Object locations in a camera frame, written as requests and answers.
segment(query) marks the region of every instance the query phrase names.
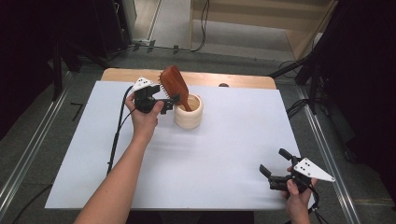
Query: white plastic bracket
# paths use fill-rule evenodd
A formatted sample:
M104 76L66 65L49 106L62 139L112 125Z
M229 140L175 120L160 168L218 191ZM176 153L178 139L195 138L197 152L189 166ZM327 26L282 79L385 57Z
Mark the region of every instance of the white plastic bracket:
M297 165L294 166L294 170L298 173L321 180L326 180L330 182L334 182L335 178L331 175L327 174L324 170L320 167L315 165L312 161L308 158L302 159Z
M137 81L134 83L134 86L131 88L131 91L138 91L141 90L147 86L150 86L154 84L153 81L146 79L145 77L140 77L137 79Z

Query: white tabletop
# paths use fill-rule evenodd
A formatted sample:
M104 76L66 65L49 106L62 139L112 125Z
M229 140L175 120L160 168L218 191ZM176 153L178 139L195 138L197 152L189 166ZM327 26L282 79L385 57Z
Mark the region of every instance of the white tabletop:
M46 208L80 209L106 177L122 96L133 83L96 82ZM186 131L173 111L159 124L143 160L134 209L271 210L285 200L260 171L285 175L285 148L300 156L279 91L189 86L204 102L202 123ZM165 98L160 92L157 99ZM132 136L128 119L115 162Z

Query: hairbrush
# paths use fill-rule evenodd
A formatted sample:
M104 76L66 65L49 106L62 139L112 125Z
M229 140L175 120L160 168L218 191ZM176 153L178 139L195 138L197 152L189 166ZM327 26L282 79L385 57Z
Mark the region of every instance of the hairbrush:
M172 99L180 94L180 101L176 105L183 105L186 111L192 111L188 102L189 88L175 65L170 65L163 70L160 74L160 84L169 98Z

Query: hand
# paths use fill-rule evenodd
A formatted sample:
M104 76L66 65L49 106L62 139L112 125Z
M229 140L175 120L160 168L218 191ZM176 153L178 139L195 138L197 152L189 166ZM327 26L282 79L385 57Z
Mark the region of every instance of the hand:
M132 111L131 117L134 124L134 136L132 140L143 141L144 144L148 144L158 124L157 117L163 109L163 102L157 102L152 110L148 114L145 114L135 109L134 93L132 93L126 98L125 105Z
M312 186L315 186L318 181L311 179ZM291 223L310 223L308 215L308 203L311 197L311 189L306 189L303 193L299 193L297 185L293 180L288 180L288 191L290 196L286 203L286 212L288 213Z

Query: wooden tabletop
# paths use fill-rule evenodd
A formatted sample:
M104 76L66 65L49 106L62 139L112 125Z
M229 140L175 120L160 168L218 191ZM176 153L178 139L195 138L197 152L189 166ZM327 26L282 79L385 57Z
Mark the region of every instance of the wooden tabletop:
M145 77L155 83L159 83L161 72L162 70L108 68L103 73L101 80L136 82L139 77ZM225 83L230 87L276 90L276 84L271 77L184 71L180 71L180 73L187 85L218 86L221 83Z

